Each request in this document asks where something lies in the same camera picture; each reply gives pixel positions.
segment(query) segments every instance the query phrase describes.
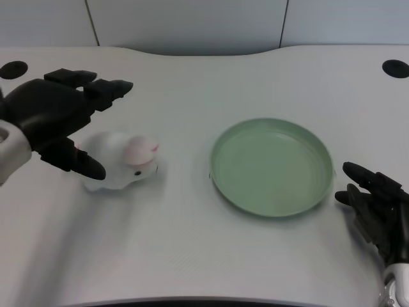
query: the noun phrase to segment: stuffed animal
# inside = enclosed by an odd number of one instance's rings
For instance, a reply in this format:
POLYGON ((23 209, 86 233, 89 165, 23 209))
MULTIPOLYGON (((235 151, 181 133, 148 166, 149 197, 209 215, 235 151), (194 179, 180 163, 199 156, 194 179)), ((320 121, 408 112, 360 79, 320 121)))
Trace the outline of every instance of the stuffed animal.
POLYGON ((158 168, 155 160, 158 143, 146 136, 101 132, 85 140, 80 148, 106 170, 104 180, 82 177, 90 191, 123 189, 131 182, 150 176, 158 168))

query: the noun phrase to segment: black hole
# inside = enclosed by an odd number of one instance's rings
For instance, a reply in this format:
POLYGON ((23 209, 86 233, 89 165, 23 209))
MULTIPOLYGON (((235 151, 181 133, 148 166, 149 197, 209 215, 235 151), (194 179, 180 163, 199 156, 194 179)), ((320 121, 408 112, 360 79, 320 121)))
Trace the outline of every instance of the black hole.
POLYGON ((409 65, 398 59, 389 59, 382 64, 383 71, 394 78, 409 77, 409 65))
POLYGON ((0 143, 5 141, 7 137, 8 137, 8 131, 0 128, 0 143))

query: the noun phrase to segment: white wall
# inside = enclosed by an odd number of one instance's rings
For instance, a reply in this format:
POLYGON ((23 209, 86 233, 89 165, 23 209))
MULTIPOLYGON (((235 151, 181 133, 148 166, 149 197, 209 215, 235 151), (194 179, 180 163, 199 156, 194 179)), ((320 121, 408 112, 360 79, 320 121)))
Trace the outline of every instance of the white wall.
MULTIPOLYGON (((100 45, 235 55, 328 43, 409 44, 409 0, 88 0, 100 45)), ((85 0, 0 0, 0 46, 97 45, 85 0)))
POLYGON ((84 0, 0 0, 0 46, 95 46, 84 0))
POLYGON ((289 0, 282 47, 409 43, 408 0, 289 0))
POLYGON ((286 0, 89 0, 100 45, 172 55, 278 48, 286 0))

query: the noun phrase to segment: white table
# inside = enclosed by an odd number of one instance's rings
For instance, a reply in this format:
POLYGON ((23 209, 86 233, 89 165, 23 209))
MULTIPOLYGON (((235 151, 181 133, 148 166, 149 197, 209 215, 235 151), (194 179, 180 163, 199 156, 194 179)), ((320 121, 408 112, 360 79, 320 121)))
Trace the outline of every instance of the white table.
POLYGON ((252 56, 168 57, 112 47, 0 49, 4 94, 59 68, 134 83, 72 138, 133 130, 160 143, 157 177, 89 194, 73 173, 38 156, 0 189, 0 306, 86 306, 146 297, 244 297, 308 306, 374 306, 381 261, 336 203, 265 219, 226 203, 209 179, 213 142, 229 126, 271 116, 328 146, 335 190, 344 161, 409 189, 409 79, 382 71, 409 63, 409 46, 290 47, 252 56))

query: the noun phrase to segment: robotic hand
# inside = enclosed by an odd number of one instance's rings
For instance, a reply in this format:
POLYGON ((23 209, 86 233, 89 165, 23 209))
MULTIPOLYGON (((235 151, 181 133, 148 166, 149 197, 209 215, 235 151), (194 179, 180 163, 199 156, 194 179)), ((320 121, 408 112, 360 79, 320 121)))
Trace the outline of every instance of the robotic hand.
POLYGON ((31 158, 32 151, 64 171, 105 178, 104 167, 67 136, 89 124, 95 111, 111 107, 133 84, 95 78, 94 72, 59 69, 44 75, 44 80, 20 85, 4 98, 0 92, 0 185, 31 158), (80 86, 84 91, 76 90, 80 86))
POLYGON ((336 192, 335 198, 354 209, 355 226, 383 258, 385 288, 379 306, 409 307, 409 195, 401 184, 381 173, 351 162, 344 163, 343 170, 370 192, 362 193, 348 184, 347 191, 336 192))

